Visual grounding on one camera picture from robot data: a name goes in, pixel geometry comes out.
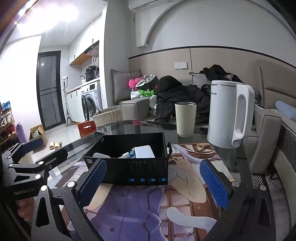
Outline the person's left hand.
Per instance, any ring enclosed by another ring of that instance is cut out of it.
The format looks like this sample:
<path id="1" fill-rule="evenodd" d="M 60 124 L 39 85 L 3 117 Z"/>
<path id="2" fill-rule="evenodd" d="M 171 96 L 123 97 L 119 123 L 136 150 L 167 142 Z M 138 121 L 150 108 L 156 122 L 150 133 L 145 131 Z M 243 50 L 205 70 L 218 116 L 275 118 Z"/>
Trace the person's left hand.
<path id="1" fill-rule="evenodd" d="M 18 215 L 26 222 L 30 222 L 33 219 L 35 199 L 27 198 L 16 202 L 18 206 Z"/>

